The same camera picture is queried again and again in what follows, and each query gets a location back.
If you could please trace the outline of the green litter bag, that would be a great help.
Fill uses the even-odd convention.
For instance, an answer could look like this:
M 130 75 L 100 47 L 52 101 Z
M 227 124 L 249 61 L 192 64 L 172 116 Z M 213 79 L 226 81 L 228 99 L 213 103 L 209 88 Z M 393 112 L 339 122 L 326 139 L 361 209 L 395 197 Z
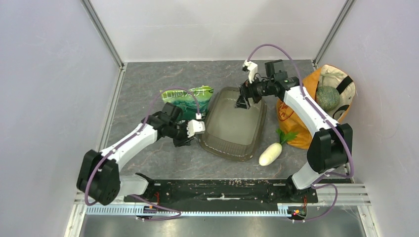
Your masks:
M 190 92 L 197 99 L 198 106 L 194 98 L 183 90 L 168 90 L 161 95 L 161 98 L 165 103 L 172 103 L 182 109 L 178 121 L 195 119 L 198 107 L 201 119 L 204 120 L 207 116 L 210 99 L 213 96 L 214 89 L 210 86 L 203 85 L 190 89 Z

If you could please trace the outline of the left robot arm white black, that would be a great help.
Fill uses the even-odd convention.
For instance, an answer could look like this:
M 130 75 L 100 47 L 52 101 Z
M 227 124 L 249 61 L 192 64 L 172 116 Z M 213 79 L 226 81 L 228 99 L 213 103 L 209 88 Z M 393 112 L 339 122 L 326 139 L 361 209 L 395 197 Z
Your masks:
M 119 196 L 136 195 L 142 201 L 154 198 L 153 180 L 142 174 L 123 176 L 122 168 L 143 149 L 170 138 L 175 147 L 189 146 L 195 135 L 205 131 L 200 111 L 194 118 L 178 122 L 182 109 L 165 103 L 160 111 L 145 117 L 141 123 L 117 143 L 100 151 L 85 153 L 76 187 L 84 194 L 85 204 L 109 205 Z

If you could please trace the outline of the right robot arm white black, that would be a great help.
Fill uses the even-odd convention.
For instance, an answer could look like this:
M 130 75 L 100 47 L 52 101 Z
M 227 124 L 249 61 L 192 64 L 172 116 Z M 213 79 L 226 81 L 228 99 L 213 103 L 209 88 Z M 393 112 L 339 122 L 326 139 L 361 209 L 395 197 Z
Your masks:
M 268 62 L 267 77 L 257 77 L 258 65 L 246 60 L 242 70 L 248 79 L 239 86 L 239 97 L 235 107 L 249 109 L 265 96 L 276 96 L 299 116 L 312 136 L 307 151 L 307 163 L 286 182 L 285 195 L 292 202 L 305 196 L 305 190 L 312 188 L 326 174 L 349 163 L 352 164 L 353 130 L 349 124 L 340 124 L 329 116 L 309 95 L 302 81 L 288 77 L 284 71 L 275 71 L 283 65 L 282 60 Z

